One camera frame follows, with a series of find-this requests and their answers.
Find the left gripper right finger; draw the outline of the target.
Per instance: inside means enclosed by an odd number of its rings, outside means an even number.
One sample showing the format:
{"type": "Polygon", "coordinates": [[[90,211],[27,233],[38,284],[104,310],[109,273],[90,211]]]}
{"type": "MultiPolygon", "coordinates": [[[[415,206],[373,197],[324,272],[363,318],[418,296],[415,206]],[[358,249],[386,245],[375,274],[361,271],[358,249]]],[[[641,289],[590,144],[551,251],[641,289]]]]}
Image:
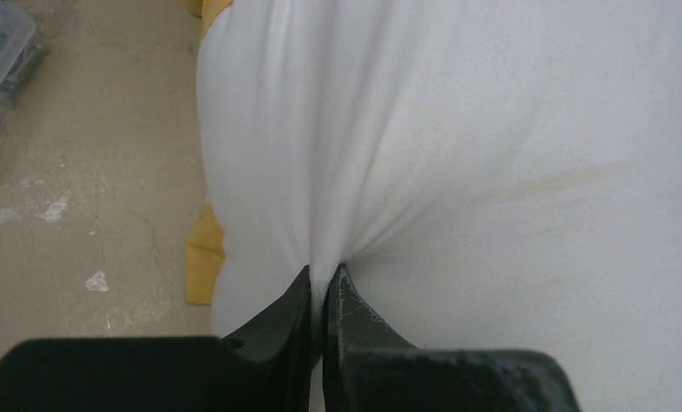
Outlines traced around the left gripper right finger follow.
{"type": "Polygon", "coordinates": [[[328,411],[579,410],[564,370],[546,354],[415,347],[360,296],[344,265],[324,311],[328,411]]]}

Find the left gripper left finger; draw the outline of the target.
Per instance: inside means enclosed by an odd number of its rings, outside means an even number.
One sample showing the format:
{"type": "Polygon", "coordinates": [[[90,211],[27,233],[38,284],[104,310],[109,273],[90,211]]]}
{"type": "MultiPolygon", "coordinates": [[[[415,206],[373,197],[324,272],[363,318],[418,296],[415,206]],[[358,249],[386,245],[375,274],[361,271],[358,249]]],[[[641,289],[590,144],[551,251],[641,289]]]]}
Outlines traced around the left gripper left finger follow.
{"type": "Polygon", "coordinates": [[[311,285],[225,337],[41,338],[0,359],[0,411],[306,411],[311,285]]]}

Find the yellow printed pillowcase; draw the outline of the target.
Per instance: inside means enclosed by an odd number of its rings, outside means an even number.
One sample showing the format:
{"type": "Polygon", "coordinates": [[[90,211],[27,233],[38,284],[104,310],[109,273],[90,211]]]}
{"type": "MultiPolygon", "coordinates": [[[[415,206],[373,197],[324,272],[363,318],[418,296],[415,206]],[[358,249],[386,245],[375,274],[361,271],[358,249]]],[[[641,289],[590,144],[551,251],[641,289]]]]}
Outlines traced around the yellow printed pillowcase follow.
{"type": "MultiPolygon", "coordinates": [[[[184,1],[187,11],[201,20],[200,40],[214,20],[231,5],[232,0],[184,1]]],[[[224,232],[206,200],[186,240],[185,300],[188,304],[211,304],[214,285],[226,258],[223,237],[224,232]]]]}

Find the white pillow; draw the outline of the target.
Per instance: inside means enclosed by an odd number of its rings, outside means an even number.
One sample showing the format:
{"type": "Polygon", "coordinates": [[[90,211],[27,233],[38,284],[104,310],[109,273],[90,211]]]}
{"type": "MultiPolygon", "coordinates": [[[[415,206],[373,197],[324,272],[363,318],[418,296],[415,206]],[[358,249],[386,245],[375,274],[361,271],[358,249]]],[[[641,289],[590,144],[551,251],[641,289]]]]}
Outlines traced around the white pillow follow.
{"type": "Polygon", "coordinates": [[[682,411],[682,1],[235,1],[197,98],[216,335],[345,264],[416,345],[682,411]]]}

